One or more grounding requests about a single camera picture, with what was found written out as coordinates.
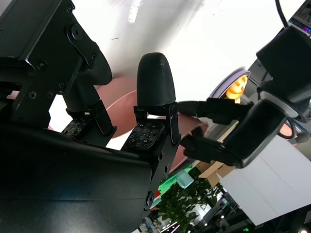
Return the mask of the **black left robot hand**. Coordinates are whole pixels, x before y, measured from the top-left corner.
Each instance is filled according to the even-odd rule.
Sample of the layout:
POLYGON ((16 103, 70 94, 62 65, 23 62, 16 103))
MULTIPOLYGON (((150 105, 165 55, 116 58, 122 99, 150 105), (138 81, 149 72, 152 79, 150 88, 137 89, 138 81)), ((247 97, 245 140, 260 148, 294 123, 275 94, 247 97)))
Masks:
POLYGON ((213 123, 229 125, 237 120, 236 128, 222 143, 204 137, 197 127, 185 136, 181 145, 184 155, 202 162, 221 162, 244 168, 269 144, 284 125, 287 117, 273 104, 237 104, 234 100, 208 98, 206 101, 183 101, 178 112, 191 117, 206 117, 213 123))

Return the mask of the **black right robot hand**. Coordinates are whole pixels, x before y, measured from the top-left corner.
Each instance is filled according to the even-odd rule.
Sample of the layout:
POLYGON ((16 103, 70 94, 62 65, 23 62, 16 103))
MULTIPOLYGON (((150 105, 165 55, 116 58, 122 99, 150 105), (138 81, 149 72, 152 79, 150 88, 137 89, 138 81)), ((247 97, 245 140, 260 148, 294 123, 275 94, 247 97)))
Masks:
POLYGON ((167 58, 138 66, 137 124, 121 150, 96 86, 112 81, 70 0, 13 0, 0 16, 0 230, 130 233, 181 135, 167 58))

